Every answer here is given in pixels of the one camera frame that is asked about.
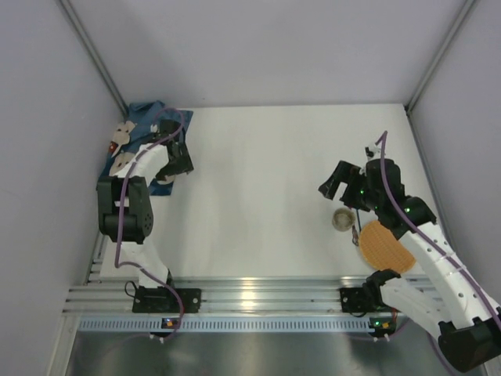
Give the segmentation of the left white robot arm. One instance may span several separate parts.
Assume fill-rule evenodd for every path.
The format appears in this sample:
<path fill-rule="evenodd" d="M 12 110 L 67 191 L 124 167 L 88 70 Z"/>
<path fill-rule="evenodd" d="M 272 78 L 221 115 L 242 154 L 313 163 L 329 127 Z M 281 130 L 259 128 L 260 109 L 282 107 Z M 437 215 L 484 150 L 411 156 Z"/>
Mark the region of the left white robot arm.
<path fill-rule="evenodd" d="M 155 225 L 150 186 L 160 177 L 193 170 L 185 133 L 183 119 L 154 123 L 137 150 L 97 182 L 99 231 L 115 244 L 114 267 L 133 268 L 140 287 L 169 289 L 170 270 L 150 240 Z"/>

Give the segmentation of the small beige ceramic cup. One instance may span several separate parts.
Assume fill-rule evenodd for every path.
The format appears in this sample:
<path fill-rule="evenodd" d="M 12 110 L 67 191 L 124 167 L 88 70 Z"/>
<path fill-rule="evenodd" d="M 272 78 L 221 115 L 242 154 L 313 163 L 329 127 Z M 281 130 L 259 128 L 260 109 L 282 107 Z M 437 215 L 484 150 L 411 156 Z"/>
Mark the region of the small beige ceramic cup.
<path fill-rule="evenodd" d="M 346 232 L 351 230 L 355 224 L 355 213 L 349 208 L 338 208 L 334 211 L 332 225 L 335 230 Z"/>

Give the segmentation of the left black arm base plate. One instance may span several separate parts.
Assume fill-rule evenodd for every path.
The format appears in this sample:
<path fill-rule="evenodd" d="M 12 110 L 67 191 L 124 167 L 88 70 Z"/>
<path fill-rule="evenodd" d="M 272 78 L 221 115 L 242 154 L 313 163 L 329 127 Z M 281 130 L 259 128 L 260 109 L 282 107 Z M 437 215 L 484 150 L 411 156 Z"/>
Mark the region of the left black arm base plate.
<path fill-rule="evenodd" d="M 184 313 L 198 313 L 201 304 L 199 288 L 177 288 L 176 293 L 181 299 Z M 180 313 L 178 299 L 166 288 L 139 287 L 135 291 L 132 305 L 133 313 Z"/>

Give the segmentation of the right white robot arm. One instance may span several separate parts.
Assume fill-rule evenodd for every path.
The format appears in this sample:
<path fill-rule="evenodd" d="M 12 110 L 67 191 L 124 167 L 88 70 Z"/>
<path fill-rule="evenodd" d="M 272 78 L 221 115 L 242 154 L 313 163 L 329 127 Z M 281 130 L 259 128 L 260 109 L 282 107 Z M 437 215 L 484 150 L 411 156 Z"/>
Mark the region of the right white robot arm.
<path fill-rule="evenodd" d="M 400 167 L 391 159 L 373 159 L 364 167 L 340 161 L 319 192 L 331 200 L 340 184 L 346 186 L 341 202 L 374 212 L 420 264 L 442 300 L 437 303 L 400 273 L 385 269 L 367 277 L 362 285 L 369 305 L 395 308 L 407 315 L 437 341 L 442 355 L 459 372 L 498 357 L 500 304 L 467 271 L 427 204 L 405 193 Z"/>

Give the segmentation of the blue cartoon placemat cloth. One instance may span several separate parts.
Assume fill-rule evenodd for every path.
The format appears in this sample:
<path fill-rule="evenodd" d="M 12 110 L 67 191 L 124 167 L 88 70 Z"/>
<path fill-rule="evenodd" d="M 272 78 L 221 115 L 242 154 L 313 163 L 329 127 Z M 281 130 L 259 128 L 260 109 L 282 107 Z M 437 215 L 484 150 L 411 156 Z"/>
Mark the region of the blue cartoon placemat cloth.
<path fill-rule="evenodd" d="M 101 175 L 108 176 L 120 171 L 139 152 L 142 145 L 159 140 L 157 137 L 162 119 L 174 120 L 181 124 L 173 132 L 177 135 L 182 127 L 185 127 L 186 133 L 188 132 L 192 117 L 191 110 L 168 109 L 161 101 L 130 104 L 127 119 L 119 123 L 114 131 Z M 159 181 L 155 175 L 149 187 L 150 194 L 171 195 L 175 177 Z"/>

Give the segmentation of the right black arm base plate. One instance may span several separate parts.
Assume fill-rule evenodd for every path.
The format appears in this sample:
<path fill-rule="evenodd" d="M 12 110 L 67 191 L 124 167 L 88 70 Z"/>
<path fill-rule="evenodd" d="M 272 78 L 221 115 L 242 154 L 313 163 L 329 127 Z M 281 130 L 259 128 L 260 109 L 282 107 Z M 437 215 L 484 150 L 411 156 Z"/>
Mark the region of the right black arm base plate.
<path fill-rule="evenodd" d="M 343 313 L 363 316 L 367 313 L 391 312 L 391 307 L 375 303 L 362 287 L 342 287 L 339 293 Z"/>

